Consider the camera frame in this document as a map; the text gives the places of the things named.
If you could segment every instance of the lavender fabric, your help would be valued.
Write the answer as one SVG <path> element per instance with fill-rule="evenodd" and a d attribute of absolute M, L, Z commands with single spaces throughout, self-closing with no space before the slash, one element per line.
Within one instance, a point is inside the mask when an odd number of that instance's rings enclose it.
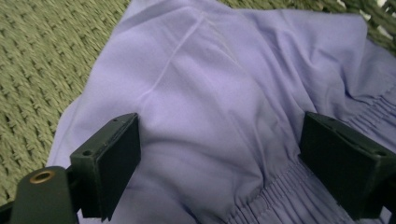
<path fill-rule="evenodd" d="M 353 223 L 297 155 L 305 111 L 396 152 L 396 60 L 366 33 L 355 15 L 134 0 L 48 165 L 137 112 L 142 161 L 111 223 Z"/>

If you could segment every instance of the light purple shirt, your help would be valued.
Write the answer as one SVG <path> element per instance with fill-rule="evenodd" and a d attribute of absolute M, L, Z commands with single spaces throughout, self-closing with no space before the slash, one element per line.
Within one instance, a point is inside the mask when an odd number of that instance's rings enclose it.
<path fill-rule="evenodd" d="M 48 165 L 136 112 L 142 161 L 111 223 L 353 223 L 297 155 L 305 111 L 396 152 L 396 60 L 366 33 L 356 15 L 134 0 Z"/>

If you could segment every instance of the green wicker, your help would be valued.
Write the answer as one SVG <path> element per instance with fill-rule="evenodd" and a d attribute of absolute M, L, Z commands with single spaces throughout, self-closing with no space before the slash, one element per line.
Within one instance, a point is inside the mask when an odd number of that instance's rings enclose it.
<path fill-rule="evenodd" d="M 231 7 L 371 15 L 369 36 L 396 54 L 394 0 L 382 7 L 371 0 L 345 0 L 344 7 L 335 0 L 222 1 Z M 81 93 L 128 4 L 0 0 L 0 205 L 14 199 L 24 175 L 45 165 L 59 117 Z"/>

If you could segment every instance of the black bracket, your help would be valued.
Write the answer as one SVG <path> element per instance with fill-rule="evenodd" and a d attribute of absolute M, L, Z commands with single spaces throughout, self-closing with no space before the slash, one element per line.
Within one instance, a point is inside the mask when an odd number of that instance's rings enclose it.
<path fill-rule="evenodd" d="M 353 219 L 396 214 L 396 155 L 339 120 L 306 113 L 300 157 Z"/>
<path fill-rule="evenodd" d="M 137 114 L 111 120 L 72 153 L 71 166 L 52 166 L 24 177 L 13 203 L 0 207 L 0 223 L 75 224 L 84 217 L 111 219 L 137 164 Z"/>

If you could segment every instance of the metal grommet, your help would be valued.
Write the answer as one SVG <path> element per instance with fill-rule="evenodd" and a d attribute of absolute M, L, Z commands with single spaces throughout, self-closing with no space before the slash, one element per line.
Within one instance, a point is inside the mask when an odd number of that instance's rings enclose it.
<path fill-rule="evenodd" d="M 55 176 L 55 172 L 53 172 L 53 171 L 50 171 L 50 170 L 43 171 L 43 172 L 40 172 L 40 173 L 32 176 L 30 178 L 30 183 L 41 184 L 41 183 L 46 182 L 47 180 L 53 178 L 54 176 Z"/>

